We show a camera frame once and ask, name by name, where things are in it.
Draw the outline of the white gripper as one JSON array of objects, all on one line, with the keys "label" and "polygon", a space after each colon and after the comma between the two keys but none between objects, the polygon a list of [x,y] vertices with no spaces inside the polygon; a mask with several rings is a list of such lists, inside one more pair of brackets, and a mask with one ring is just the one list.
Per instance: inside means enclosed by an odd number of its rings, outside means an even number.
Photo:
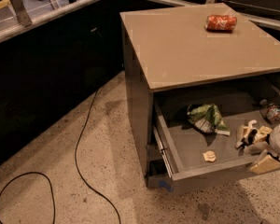
[{"label": "white gripper", "polygon": [[254,127],[256,123],[252,119],[246,125],[238,127],[235,148],[243,148],[245,154],[269,152],[260,156],[248,168],[250,172],[260,175],[280,168],[280,124],[273,129],[266,126],[257,129]]}]

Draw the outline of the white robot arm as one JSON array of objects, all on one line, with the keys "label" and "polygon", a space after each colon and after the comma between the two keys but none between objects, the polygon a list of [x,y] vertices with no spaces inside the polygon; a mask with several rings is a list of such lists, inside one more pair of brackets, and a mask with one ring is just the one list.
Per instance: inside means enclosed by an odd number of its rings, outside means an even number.
[{"label": "white robot arm", "polygon": [[237,129],[235,148],[259,156],[248,170],[260,175],[280,168],[280,124],[273,129],[266,126],[257,129],[254,127],[256,123],[253,119],[247,126],[241,125]]}]

